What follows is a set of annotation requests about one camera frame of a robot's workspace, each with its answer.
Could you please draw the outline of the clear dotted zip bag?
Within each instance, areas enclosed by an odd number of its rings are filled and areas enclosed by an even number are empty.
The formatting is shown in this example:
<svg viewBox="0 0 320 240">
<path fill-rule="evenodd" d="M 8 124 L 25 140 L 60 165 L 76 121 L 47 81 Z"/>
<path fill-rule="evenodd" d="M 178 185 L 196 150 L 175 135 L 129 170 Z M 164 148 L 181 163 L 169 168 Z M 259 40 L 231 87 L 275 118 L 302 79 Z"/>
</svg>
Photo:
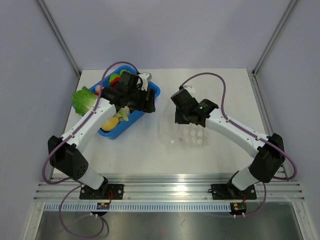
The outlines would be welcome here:
<svg viewBox="0 0 320 240">
<path fill-rule="evenodd" d="M 168 147 L 204 148 L 208 144 L 208 131 L 193 123 L 175 122 L 176 106 L 168 99 L 158 122 L 160 141 Z"/>
</svg>

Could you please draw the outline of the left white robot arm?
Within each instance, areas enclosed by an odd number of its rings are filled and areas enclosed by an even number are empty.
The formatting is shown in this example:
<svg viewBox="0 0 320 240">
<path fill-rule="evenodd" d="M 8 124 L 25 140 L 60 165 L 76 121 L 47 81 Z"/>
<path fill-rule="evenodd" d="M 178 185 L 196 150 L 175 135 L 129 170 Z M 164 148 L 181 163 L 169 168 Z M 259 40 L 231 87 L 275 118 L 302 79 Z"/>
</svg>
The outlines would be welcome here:
<svg viewBox="0 0 320 240">
<path fill-rule="evenodd" d="M 93 135 L 120 108 L 129 107 L 145 113 L 155 112 L 156 92 L 149 86 L 148 72 L 123 72 L 120 79 L 108 87 L 101 87 L 97 100 L 80 121 L 61 137 L 48 141 L 50 165 L 69 178 L 90 187 L 97 199 L 108 194 L 108 180 L 89 166 L 83 151 Z"/>
</svg>

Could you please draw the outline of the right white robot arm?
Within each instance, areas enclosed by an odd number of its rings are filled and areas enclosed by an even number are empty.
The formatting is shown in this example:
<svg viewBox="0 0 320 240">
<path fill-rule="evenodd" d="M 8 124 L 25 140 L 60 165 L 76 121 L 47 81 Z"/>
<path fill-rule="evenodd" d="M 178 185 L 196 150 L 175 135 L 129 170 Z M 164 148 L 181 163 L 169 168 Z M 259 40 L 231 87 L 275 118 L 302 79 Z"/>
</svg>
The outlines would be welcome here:
<svg viewBox="0 0 320 240">
<path fill-rule="evenodd" d="M 214 200 L 255 200 L 254 185 L 269 183 L 285 158 L 282 138 L 274 133 L 249 135 L 246 126 L 236 127 L 223 116 L 222 109 L 208 99 L 198 102 L 186 89 L 180 89 L 170 98 L 175 105 L 175 123 L 195 124 L 213 130 L 231 140 L 252 158 L 252 163 L 232 175 L 227 183 L 212 184 L 209 192 Z"/>
</svg>

